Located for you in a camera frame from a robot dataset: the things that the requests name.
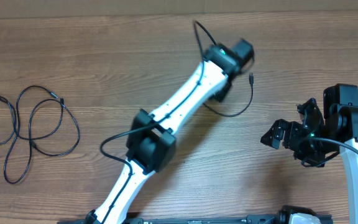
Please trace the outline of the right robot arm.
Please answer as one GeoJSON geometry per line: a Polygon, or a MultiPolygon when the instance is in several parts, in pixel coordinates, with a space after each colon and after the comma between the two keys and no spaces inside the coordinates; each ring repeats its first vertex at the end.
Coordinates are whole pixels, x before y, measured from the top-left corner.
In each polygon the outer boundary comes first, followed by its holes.
{"type": "Polygon", "coordinates": [[[293,151],[304,167],[324,167],[340,156],[347,179],[349,221],[358,223],[358,87],[338,83],[324,90],[322,109],[310,98],[297,111],[302,122],[276,120],[261,143],[293,151]]]}

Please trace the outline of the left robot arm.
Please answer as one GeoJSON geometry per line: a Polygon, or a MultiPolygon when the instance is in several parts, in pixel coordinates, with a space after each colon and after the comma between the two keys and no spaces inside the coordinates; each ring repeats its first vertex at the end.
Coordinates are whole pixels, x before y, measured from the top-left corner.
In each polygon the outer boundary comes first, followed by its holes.
{"type": "Polygon", "coordinates": [[[185,84],[164,104],[148,113],[140,110],[126,132],[123,170],[107,199],[87,214],[85,223],[124,223],[131,203],[154,174],[172,159],[176,133],[207,100],[222,102],[232,81],[254,59],[253,46],[244,39],[233,48],[213,44],[185,84]]]}

